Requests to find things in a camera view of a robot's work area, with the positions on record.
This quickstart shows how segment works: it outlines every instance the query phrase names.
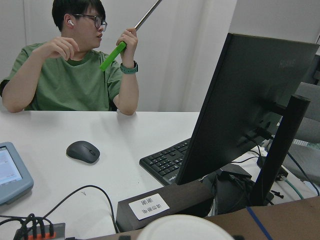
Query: wireless mouse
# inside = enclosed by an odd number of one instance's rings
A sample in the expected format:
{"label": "wireless mouse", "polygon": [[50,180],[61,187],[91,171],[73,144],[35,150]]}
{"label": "wireless mouse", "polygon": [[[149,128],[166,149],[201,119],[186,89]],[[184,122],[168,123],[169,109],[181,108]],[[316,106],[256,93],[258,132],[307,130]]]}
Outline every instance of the wireless mouse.
{"label": "wireless mouse", "polygon": [[76,141],[66,149],[66,155],[72,159],[78,159],[89,164],[98,160],[100,151],[87,141]]}

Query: desk surface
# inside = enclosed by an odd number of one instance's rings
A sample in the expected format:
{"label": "desk surface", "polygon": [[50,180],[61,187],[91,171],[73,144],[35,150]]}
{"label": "desk surface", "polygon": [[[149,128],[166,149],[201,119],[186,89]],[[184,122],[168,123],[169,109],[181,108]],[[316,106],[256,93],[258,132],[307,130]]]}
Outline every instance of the desk surface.
{"label": "desk surface", "polygon": [[[198,112],[0,111],[0,142],[12,142],[34,180],[30,193],[9,205],[1,215],[44,216],[65,196],[79,187],[96,185],[109,195],[114,214],[119,201],[157,189],[162,185],[139,165],[139,159],[191,137]],[[100,150],[95,164],[66,156],[67,147],[88,141]],[[241,165],[255,180],[255,161]],[[288,179],[305,198],[315,194],[293,175]],[[285,194],[275,203],[298,200],[285,182],[273,190]],[[95,188],[85,188],[48,216],[53,223],[66,223],[66,237],[88,239],[114,234],[106,197]],[[20,224],[0,226],[0,239],[13,239]]]}

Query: monitor brand logo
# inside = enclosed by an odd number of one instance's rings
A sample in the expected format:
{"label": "monitor brand logo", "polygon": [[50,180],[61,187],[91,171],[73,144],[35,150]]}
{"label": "monitor brand logo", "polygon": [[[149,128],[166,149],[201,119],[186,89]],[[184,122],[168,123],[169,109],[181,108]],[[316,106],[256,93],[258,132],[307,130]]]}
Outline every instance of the monitor brand logo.
{"label": "monitor brand logo", "polygon": [[286,69],[286,68],[293,68],[296,65],[295,59],[284,59],[280,60],[279,68]]}
{"label": "monitor brand logo", "polygon": [[169,181],[171,182],[172,180],[175,180],[177,176],[173,176],[171,178],[169,178]]}

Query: short black hair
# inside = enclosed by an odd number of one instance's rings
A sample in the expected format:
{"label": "short black hair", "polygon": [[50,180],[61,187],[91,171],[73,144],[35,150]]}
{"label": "short black hair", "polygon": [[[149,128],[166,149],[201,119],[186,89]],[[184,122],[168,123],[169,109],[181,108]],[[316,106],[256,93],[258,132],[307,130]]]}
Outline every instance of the short black hair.
{"label": "short black hair", "polygon": [[54,0],[52,5],[53,21],[61,32],[65,14],[85,14],[88,8],[95,9],[102,20],[106,20],[106,12],[100,0]]}

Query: green cable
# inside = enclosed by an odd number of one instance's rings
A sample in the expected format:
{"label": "green cable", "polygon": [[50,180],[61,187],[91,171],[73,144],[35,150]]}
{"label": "green cable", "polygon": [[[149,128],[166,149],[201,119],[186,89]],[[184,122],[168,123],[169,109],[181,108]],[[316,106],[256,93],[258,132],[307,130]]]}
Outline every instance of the green cable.
{"label": "green cable", "polygon": [[299,197],[301,199],[304,199],[304,197],[301,195],[301,193],[299,192],[299,190],[291,183],[289,182],[287,179],[284,180],[287,184],[289,184],[290,187],[293,188],[293,190],[299,195]]}

